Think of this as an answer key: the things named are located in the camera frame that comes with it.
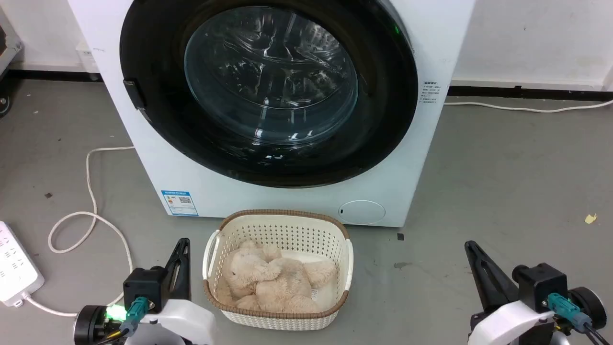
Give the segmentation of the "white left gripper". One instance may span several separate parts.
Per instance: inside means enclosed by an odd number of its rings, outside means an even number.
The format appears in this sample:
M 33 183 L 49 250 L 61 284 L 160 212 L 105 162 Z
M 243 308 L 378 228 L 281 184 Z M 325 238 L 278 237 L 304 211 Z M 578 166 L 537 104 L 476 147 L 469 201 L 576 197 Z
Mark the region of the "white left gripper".
M 74 345 L 213 345 L 215 317 L 193 303 L 191 246 L 181 238 L 166 263 L 166 305 L 149 313 L 144 300 L 123 305 L 87 305 L 74 322 Z

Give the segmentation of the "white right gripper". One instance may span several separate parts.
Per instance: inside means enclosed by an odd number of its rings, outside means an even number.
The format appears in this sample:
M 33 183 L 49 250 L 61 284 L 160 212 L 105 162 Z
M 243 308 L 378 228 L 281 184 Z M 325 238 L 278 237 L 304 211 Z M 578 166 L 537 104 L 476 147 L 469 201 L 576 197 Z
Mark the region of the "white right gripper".
M 592 345 L 607 345 L 599 332 L 606 326 L 607 311 L 592 290 L 577 287 L 567 298 L 551 293 L 543 302 L 550 310 L 537 313 L 517 301 L 516 284 L 476 241 L 466 241 L 465 251 L 482 307 L 492 312 L 474 317 L 478 323 L 468 345 L 571 345 L 572 332 L 583 334 Z

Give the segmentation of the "white front-load washing machine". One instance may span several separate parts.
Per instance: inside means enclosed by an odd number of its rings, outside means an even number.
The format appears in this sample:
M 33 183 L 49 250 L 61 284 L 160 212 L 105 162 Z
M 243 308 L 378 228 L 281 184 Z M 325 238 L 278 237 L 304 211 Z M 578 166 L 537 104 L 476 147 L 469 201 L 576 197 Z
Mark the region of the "white front-load washing machine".
M 381 163 L 339 183 L 274 188 L 237 181 L 208 170 L 169 144 L 136 109 L 123 84 L 120 34 L 133 0 L 67 0 L 129 139 L 167 214 L 162 190 L 190 192 L 201 218 L 226 218 L 240 210 L 300 210 L 339 219 L 344 203 L 364 199 L 382 205 L 385 218 L 372 226 L 402 227 L 442 113 L 477 0 L 387 0 L 407 31 L 416 58 L 416 111 L 400 144 Z M 436 104 L 420 104 L 423 81 L 442 88 Z

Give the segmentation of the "round black glass washer door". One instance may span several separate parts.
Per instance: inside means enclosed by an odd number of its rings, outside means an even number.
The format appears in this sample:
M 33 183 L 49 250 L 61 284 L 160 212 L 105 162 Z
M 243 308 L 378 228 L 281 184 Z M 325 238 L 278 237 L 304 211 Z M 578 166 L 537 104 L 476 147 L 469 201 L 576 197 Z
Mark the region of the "round black glass washer door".
M 171 146 L 274 188 L 370 170 L 417 105 L 416 58 L 387 0 L 133 0 L 120 63 Z

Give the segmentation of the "blue energy label sticker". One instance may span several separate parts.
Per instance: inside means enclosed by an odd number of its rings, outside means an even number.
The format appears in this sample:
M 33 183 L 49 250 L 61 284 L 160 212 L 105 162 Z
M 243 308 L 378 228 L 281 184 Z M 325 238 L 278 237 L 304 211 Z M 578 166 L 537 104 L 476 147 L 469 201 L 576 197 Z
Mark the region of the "blue energy label sticker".
M 162 190 L 160 192 L 172 216 L 198 217 L 199 213 L 193 203 L 190 192 Z

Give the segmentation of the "beige plush teddy bear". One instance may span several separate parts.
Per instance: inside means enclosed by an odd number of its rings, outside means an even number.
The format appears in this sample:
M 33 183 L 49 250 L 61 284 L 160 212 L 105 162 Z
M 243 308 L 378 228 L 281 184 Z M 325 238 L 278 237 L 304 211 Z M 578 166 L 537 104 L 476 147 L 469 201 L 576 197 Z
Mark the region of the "beige plush teddy bear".
M 274 313 L 322 312 L 312 290 L 337 277 L 334 262 L 304 263 L 282 256 L 273 244 L 245 241 L 221 266 L 216 299 L 226 306 Z

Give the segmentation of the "cream perforated laundry basket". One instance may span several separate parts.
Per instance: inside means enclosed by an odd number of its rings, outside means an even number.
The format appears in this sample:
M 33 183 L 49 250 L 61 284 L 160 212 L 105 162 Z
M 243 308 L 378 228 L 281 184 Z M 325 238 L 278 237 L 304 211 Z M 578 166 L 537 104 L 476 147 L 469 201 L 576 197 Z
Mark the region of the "cream perforated laundry basket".
M 283 257 L 304 263 L 334 262 L 337 277 L 326 286 L 312 290 L 312 299 L 322 312 L 274 313 L 219 303 L 216 288 L 223 261 L 245 241 L 276 245 Z M 202 264 L 205 294 L 228 319 L 250 327 L 283 331 L 314 331 L 328 327 L 348 297 L 353 271 L 354 248 L 346 228 L 334 218 L 295 210 L 243 210 L 228 216 L 208 239 Z

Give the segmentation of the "round white filter cover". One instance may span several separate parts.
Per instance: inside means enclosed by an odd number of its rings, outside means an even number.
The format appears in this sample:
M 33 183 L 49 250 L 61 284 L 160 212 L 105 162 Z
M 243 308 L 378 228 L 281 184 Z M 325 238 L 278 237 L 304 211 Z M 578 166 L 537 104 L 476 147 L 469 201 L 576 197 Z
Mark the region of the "round white filter cover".
M 386 210 L 377 202 L 359 199 L 344 203 L 338 214 L 346 224 L 374 225 L 385 218 Z

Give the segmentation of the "white power strip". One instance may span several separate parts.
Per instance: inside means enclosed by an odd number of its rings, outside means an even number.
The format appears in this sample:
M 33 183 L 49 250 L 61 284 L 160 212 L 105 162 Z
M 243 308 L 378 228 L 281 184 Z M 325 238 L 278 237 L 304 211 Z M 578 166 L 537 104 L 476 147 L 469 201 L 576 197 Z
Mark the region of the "white power strip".
M 8 307 L 19 308 L 44 281 L 12 229 L 0 221 L 0 301 Z

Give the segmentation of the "white text warning sticker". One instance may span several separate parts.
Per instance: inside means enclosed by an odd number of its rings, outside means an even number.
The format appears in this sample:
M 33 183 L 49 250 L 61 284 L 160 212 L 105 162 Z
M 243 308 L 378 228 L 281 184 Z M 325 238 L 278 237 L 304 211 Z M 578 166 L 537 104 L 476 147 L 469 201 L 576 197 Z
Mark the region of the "white text warning sticker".
M 440 98 L 441 91 L 442 88 L 438 81 L 423 81 L 420 87 L 418 103 L 436 104 Z

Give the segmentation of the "grey wheeled cart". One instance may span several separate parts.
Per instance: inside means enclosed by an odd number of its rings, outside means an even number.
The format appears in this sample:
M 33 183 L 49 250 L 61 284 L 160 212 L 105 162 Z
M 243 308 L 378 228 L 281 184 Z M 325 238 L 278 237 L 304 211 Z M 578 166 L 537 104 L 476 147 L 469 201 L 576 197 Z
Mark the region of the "grey wheeled cart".
M 0 119 L 9 113 L 12 107 L 9 90 L 2 81 L 9 71 L 9 65 L 22 50 L 22 42 L 7 18 L 0 18 Z

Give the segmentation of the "white wall box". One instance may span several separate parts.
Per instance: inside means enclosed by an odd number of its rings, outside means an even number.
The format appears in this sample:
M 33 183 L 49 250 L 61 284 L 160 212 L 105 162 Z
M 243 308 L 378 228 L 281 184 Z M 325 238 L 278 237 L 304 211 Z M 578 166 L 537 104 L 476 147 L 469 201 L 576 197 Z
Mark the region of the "white wall box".
M 79 43 L 76 45 L 75 52 L 77 53 L 85 72 L 90 74 L 100 73 L 92 51 L 84 39 L 81 39 L 81 41 L 79 41 Z

